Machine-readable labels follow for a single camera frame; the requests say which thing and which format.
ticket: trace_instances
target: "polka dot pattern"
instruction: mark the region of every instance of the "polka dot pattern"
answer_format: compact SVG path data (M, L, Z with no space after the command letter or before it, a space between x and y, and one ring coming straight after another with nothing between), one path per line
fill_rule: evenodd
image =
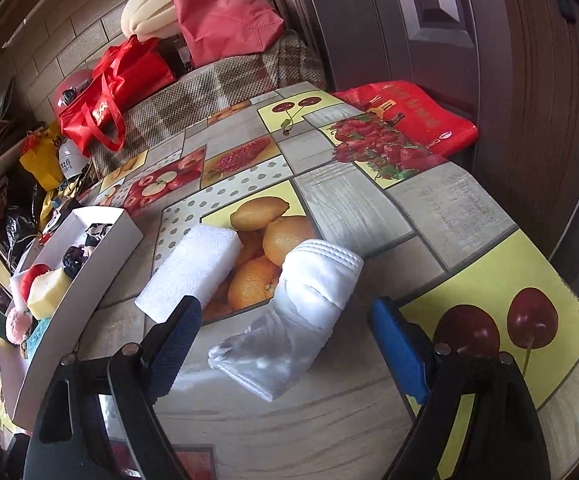
M290 176L291 169L285 158L278 155L169 206L160 219L156 245L156 256L160 258L154 257L152 272L156 272L176 244L203 216Z

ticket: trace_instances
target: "white box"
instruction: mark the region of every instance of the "white box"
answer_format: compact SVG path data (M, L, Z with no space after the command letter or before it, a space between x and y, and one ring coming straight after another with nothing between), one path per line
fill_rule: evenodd
M67 247L74 245L91 224L112 224L112 227L69 286L32 361L22 357L19 347L0 339L5 408L14 424L25 430L34 429L36 415L61 358L74 351L105 291L143 238L125 210L83 207L71 212L36 259L27 258L23 268L47 264L57 269Z

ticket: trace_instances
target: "red bag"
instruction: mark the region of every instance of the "red bag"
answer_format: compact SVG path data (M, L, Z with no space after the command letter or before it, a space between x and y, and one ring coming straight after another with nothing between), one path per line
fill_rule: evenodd
M284 20L266 0L173 0L195 68L225 57L264 52Z
M400 132L437 155L453 155L478 140L478 129L470 121L441 108L407 81L372 83L334 95L387 123L397 123Z
M92 71L92 84L60 114L63 135L83 155L90 156L92 139L112 152L120 151L125 144L122 111L174 81L172 70L155 50L157 43L157 38L141 43L132 36L119 46L110 46ZM112 120L118 132L115 142L100 130Z

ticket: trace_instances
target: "pink ball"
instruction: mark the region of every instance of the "pink ball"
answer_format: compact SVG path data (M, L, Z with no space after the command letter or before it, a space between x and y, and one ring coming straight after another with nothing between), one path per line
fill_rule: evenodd
M7 339L15 345L21 344L25 332L29 330L30 326L31 316L23 310L12 308L7 314L7 323L5 324Z

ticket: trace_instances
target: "fruit-print tablecloth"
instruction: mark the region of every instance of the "fruit-print tablecloth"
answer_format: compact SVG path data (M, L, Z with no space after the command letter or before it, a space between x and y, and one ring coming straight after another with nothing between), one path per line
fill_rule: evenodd
M526 367L553 478L578 461L579 301L470 174L403 137L397 124L302 83L187 128L132 168L81 197L126 208L144 234L81 351L111 351L115 326L124 327L115 348L150 329L133 299L191 227L236 229L244 246L237 266L155 407L176 449L202 449L203 464L211 450L218 479L383 476L419 408L399 394L367 327L369 306L383 295L435 342L469 355L514 355ZM267 308L285 254L310 237L357 252L364 271L312 368L267 403L208 368L207 351ZM442 479L453 471L472 402L461 403ZM108 422L120 438L113 416Z

